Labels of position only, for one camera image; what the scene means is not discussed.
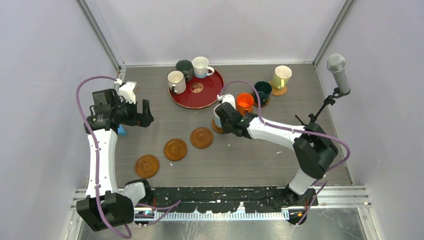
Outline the light blue mug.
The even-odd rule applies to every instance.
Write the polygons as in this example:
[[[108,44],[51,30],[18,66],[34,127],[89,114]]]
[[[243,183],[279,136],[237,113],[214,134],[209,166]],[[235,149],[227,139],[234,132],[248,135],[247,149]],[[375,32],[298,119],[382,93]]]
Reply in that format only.
[[[213,115],[214,115],[214,124],[219,128],[219,129],[221,129],[222,128],[222,124],[221,124],[221,119],[220,119],[220,117],[218,116],[218,114],[216,113],[216,110],[217,110],[217,108],[220,106],[220,104],[219,105],[217,105],[214,109],[213,109]]]

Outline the wooden coaster two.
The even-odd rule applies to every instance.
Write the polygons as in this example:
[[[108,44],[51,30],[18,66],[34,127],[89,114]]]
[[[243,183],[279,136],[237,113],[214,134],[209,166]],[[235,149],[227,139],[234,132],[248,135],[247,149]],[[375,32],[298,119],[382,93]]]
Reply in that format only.
[[[218,127],[217,125],[216,125],[216,123],[215,123],[215,119],[213,118],[212,119],[212,121],[211,121],[211,126],[212,126],[212,129],[216,132],[216,133],[218,133],[218,134],[224,134],[225,132],[223,131],[223,129],[222,128],[220,128],[220,127]]]

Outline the orange black mug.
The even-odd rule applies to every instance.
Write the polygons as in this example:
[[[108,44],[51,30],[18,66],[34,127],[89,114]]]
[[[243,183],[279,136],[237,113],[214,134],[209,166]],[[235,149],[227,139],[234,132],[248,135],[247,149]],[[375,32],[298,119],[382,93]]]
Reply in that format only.
[[[247,113],[251,113],[254,107],[254,98],[247,92],[242,92],[236,97],[236,110],[244,116]]]

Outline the wooden coaster six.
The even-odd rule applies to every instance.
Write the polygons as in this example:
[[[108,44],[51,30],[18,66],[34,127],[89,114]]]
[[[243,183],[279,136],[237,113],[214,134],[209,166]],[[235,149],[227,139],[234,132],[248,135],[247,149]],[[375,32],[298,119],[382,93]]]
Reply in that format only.
[[[271,99],[270,99],[270,98],[268,98],[268,99],[267,99],[267,101],[266,101],[265,103],[263,103],[263,102],[261,103],[260,107],[261,107],[261,108],[266,107],[266,106],[270,103],[270,101],[271,101]],[[259,106],[257,102],[254,102],[254,103],[253,103],[253,105],[254,105],[255,107],[258,107],[258,106]]]

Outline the wooden coaster three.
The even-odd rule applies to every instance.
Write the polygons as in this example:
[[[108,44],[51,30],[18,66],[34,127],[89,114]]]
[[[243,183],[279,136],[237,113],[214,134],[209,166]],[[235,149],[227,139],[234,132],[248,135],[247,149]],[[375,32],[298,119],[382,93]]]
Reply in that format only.
[[[214,140],[212,131],[206,127],[198,127],[190,134],[191,144],[198,149],[205,149],[209,147]]]

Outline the wooden coaster four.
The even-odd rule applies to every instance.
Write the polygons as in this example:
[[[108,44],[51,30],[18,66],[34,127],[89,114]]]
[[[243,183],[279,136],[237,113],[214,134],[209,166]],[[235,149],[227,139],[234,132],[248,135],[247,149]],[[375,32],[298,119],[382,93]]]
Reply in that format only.
[[[173,138],[164,145],[163,152],[168,160],[176,162],[187,155],[188,147],[182,139]]]

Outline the red round tray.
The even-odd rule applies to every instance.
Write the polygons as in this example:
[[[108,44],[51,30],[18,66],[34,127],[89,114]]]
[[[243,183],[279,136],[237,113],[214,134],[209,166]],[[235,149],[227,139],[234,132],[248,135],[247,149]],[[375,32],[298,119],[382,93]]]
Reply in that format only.
[[[193,77],[186,84],[186,89],[180,94],[174,94],[172,88],[168,89],[169,96],[178,105],[188,109],[203,109],[217,101],[217,95],[225,85],[222,75],[215,72],[206,78]]]

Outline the dark green mug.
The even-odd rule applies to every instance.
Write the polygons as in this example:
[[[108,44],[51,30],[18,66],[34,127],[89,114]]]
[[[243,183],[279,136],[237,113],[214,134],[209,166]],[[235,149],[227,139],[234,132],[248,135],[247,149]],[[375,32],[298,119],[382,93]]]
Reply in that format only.
[[[254,84],[254,88],[258,92],[259,100],[260,100],[260,102],[258,102],[257,96],[254,93],[253,94],[254,102],[261,104],[261,103],[265,103],[268,100],[268,98],[270,98],[272,86],[270,85],[269,82],[258,81]]]

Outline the wooden coaster five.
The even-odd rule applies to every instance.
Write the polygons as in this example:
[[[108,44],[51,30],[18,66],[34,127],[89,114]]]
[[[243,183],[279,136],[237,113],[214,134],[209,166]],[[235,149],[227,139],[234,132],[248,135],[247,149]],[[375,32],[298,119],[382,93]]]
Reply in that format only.
[[[141,156],[134,165],[135,173],[143,179],[154,177],[159,169],[160,163],[158,158],[151,154]]]

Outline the silver white mug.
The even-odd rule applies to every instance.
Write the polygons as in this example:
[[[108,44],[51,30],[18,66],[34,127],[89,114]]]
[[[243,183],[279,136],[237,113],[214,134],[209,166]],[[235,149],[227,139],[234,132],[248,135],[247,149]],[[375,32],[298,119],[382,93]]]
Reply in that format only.
[[[168,88],[174,95],[182,94],[186,90],[185,75],[179,70],[173,70],[167,75]]]

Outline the yellow cream mug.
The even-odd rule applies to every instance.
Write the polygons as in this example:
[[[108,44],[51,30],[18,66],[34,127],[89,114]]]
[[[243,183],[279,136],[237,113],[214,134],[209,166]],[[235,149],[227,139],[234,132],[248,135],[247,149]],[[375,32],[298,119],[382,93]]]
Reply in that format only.
[[[292,70],[288,66],[277,66],[274,70],[274,75],[271,81],[273,88],[276,90],[282,90],[284,87],[286,87],[292,74]]]

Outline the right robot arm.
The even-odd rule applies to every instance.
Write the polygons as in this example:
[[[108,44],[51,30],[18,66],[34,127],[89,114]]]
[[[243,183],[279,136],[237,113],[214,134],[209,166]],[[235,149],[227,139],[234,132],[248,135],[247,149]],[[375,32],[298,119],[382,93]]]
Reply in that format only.
[[[241,114],[229,102],[214,109],[220,127],[226,134],[268,141],[294,151],[299,170],[282,192],[288,205],[299,205],[306,191],[316,180],[323,178],[339,151],[320,125],[287,125],[269,121],[255,113]]]

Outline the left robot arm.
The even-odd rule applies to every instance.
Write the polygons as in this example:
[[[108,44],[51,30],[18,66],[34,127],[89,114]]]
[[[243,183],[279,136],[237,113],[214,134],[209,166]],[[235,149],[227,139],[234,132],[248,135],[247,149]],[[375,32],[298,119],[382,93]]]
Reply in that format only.
[[[153,193],[146,179],[132,180],[119,190],[116,180],[115,150],[121,125],[148,127],[154,118],[149,101],[142,101],[138,113],[134,90],[106,89],[93,92],[94,104],[84,129],[90,146],[89,183],[85,198],[76,203],[76,211],[94,231],[132,223],[135,207],[148,207]]]

